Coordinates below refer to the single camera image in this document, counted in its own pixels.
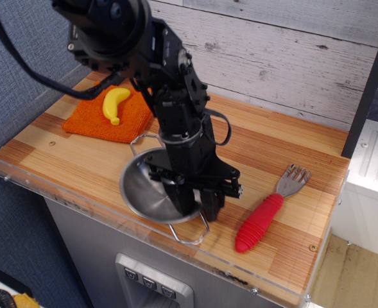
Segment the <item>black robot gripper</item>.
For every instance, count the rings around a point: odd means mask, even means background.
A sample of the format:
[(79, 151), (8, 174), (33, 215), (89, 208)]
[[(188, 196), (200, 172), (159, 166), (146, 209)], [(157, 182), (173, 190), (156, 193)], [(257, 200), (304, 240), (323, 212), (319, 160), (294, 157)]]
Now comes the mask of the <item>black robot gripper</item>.
[(194, 135), (186, 139), (166, 135), (163, 131), (159, 135), (166, 147), (144, 158), (150, 166), (152, 179), (163, 178), (166, 194), (183, 216), (195, 210), (193, 189), (199, 191), (206, 220), (217, 220), (225, 197), (240, 198), (243, 187), (239, 183), (239, 170), (216, 154), (211, 118), (197, 121)]

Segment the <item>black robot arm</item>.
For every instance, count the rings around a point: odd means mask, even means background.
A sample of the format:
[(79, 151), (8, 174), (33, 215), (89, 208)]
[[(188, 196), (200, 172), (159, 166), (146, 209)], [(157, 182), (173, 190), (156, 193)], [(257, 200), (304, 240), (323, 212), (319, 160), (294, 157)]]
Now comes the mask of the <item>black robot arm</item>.
[(207, 86), (191, 55), (146, 1), (53, 1), (71, 23), (73, 54), (94, 71), (127, 78), (159, 122), (165, 149), (145, 156), (152, 180), (188, 214), (200, 205), (217, 219), (225, 198), (241, 195), (240, 172), (220, 160)]

